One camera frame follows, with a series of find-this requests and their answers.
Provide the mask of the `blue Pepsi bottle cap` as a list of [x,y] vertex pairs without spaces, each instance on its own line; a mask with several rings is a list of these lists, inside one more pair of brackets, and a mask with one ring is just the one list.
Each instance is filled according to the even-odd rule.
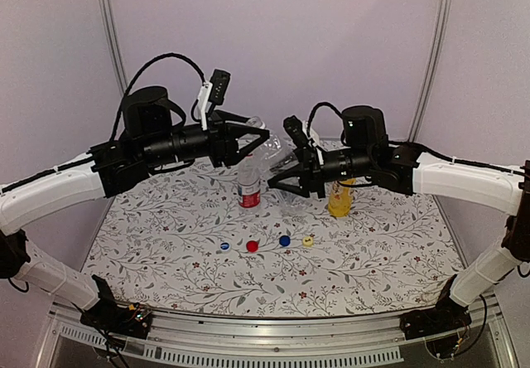
[[279,239],[279,244],[280,244],[281,246],[287,247],[290,243],[291,243],[291,239],[290,239],[290,237],[287,236],[287,235],[283,235],[283,236],[281,236],[280,239]]

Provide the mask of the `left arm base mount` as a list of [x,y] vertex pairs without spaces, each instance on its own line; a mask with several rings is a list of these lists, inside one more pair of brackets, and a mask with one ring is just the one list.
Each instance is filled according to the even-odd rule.
[[82,311],[80,323],[101,332],[147,339],[152,325],[152,310],[141,303],[119,306],[107,282],[95,274],[92,279],[97,285],[99,299],[93,307]]

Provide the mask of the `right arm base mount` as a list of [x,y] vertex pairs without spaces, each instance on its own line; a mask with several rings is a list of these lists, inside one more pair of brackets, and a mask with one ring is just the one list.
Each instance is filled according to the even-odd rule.
[[441,297],[434,307],[415,309],[399,316],[399,327],[407,340],[452,332],[451,336],[428,341],[427,350],[435,358],[445,360],[455,357],[463,343],[463,336],[455,334],[457,329],[466,330],[471,324],[467,307]]

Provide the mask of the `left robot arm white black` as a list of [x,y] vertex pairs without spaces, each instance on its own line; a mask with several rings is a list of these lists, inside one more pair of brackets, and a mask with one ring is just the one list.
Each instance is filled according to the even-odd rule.
[[223,100],[225,88],[205,82],[198,95],[198,123],[173,123],[184,111],[162,86],[123,99],[125,129],[117,140],[93,146],[73,160],[1,188],[1,277],[36,285],[90,312],[106,330],[123,323],[107,282],[50,257],[23,230],[42,217],[85,201],[111,198],[156,174],[191,166],[208,157],[214,167],[232,167],[269,138],[268,130],[236,114],[206,108]]

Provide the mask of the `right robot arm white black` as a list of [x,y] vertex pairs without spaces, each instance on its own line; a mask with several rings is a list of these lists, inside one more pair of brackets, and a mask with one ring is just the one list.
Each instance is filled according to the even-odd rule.
[[403,195],[445,196],[502,211],[505,236],[487,248],[469,268],[446,283],[428,324],[446,331],[460,308],[529,261],[529,166],[501,167],[447,157],[419,143],[389,140],[383,112],[367,105],[339,113],[344,148],[323,150],[309,123],[297,117],[283,127],[296,145],[298,163],[268,180],[271,188],[308,197],[324,197],[325,184],[364,177],[369,185]]

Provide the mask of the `clear plastic bottle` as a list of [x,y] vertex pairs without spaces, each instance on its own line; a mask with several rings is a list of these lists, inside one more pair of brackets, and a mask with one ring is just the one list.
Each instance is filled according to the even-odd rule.
[[262,190],[270,191],[277,198],[278,201],[278,192],[280,190],[271,189],[268,186],[267,180],[270,179],[272,176],[266,176],[264,172],[267,164],[272,160],[273,157],[283,157],[287,154],[294,154],[294,151],[293,148],[285,140],[282,140],[276,133],[274,133],[272,130],[270,130],[269,132],[270,138],[264,144],[258,147],[253,152],[253,154],[258,160],[258,168],[261,173],[261,179],[263,184]]

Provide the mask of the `pale yellow bottle cap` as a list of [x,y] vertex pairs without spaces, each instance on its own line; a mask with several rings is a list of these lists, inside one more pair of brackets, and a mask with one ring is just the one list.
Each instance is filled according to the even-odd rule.
[[304,247],[312,247],[314,244],[314,238],[312,236],[303,237],[301,242]]

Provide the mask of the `red-capped clear bottle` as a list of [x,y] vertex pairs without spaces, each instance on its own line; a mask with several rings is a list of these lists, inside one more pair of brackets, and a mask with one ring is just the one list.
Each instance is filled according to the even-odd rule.
[[247,214],[256,214],[261,206],[261,173],[254,154],[238,165],[238,205]]

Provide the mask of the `red bottle cap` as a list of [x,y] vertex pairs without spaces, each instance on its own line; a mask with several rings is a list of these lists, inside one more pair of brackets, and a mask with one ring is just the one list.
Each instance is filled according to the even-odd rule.
[[259,248],[259,243],[256,240],[250,240],[246,244],[246,250],[249,253],[256,253]]

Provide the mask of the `white blue bottle cap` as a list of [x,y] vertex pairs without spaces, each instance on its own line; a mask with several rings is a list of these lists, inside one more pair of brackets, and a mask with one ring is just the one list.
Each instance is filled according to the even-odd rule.
[[220,252],[228,252],[231,248],[231,244],[229,242],[221,242],[219,245],[219,251]]

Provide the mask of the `Pepsi bottle blue label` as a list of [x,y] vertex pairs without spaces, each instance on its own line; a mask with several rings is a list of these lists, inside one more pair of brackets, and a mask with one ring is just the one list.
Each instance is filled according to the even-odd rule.
[[310,202],[302,196],[287,192],[278,192],[279,206],[288,215],[302,214],[309,206]]

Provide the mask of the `yellow juice bottle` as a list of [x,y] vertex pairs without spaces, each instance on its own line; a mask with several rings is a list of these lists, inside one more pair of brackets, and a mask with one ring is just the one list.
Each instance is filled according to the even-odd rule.
[[333,182],[328,200],[328,212],[335,218],[345,217],[349,214],[354,200],[355,178]]

